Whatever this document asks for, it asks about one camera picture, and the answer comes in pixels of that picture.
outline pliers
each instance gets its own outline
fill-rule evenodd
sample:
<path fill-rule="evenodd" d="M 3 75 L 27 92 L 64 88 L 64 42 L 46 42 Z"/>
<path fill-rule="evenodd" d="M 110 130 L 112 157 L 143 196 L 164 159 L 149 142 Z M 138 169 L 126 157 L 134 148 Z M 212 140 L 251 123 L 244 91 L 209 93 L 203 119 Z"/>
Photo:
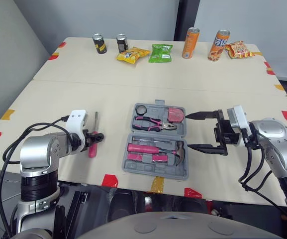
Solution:
<path fill-rule="evenodd" d="M 144 120 L 144 121 L 148 121 L 148 122 L 156 124 L 155 126 L 150 126 L 150 127 L 142 127 L 140 125 L 134 124 L 132 127 L 134 129 L 138 129 L 138 130 L 160 132 L 162 129 L 175 130 L 178 128 L 176 125 L 174 125 L 172 123 L 162 122 L 162 120 L 160 120 L 160 119 L 154 119 L 151 117 L 140 116 L 140 117 L 135 117 L 134 119 L 135 120 Z"/>

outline tool kit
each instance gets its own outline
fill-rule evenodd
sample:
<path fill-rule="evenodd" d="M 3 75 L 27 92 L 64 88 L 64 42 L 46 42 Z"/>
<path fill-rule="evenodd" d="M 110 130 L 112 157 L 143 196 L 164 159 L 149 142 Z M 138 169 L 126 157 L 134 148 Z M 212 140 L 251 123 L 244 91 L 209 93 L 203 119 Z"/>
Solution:
<path fill-rule="evenodd" d="M 131 130 L 127 139 L 122 168 L 126 172 L 186 180 L 188 145 L 185 109 L 155 105 L 134 106 Z"/>

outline green snack bag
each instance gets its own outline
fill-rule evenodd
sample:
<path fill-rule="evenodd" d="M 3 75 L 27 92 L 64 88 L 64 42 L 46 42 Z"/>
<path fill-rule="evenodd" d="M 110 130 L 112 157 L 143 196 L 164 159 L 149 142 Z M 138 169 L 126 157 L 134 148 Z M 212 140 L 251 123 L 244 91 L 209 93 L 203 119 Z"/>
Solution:
<path fill-rule="evenodd" d="M 152 54 L 149 62 L 171 62 L 170 55 L 173 45 L 167 44 L 152 44 Z"/>

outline yellow tape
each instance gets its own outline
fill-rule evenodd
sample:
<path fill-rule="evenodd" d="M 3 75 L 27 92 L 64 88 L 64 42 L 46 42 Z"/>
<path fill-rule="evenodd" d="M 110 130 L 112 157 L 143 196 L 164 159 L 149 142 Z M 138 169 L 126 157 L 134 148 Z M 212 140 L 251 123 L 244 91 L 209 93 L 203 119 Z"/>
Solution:
<path fill-rule="evenodd" d="M 284 91 L 285 89 L 283 88 L 282 85 L 274 85 L 278 90 Z"/>
<path fill-rule="evenodd" d="M 164 186 L 164 178 L 163 177 L 155 177 L 151 186 L 151 193 L 163 193 Z"/>
<path fill-rule="evenodd" d="M 15 110 L 7 110 L 2 116 L 1 120 L 10 120 L 10 115 L 14 112 Z"/>
<path fill-rule="evenodd" d="M 260 56 L 263 55 L 260 51 L 252 51 L 252 53 L 253 53 L 254 55 L 260 55 Z"/>

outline yellow snack bag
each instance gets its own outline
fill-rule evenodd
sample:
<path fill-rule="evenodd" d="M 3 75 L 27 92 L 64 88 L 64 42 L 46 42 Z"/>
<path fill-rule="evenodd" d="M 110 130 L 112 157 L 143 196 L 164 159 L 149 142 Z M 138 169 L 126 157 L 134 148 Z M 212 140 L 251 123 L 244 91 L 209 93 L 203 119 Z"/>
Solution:
<path fill-rule="evenodd" d="M 126 61 L 134 64 L 139 57 L 144 57 L 150 53 L 149 50 L 132 47 L 124 52 L 121 52 L 117 56 L 117 60 Z"/>

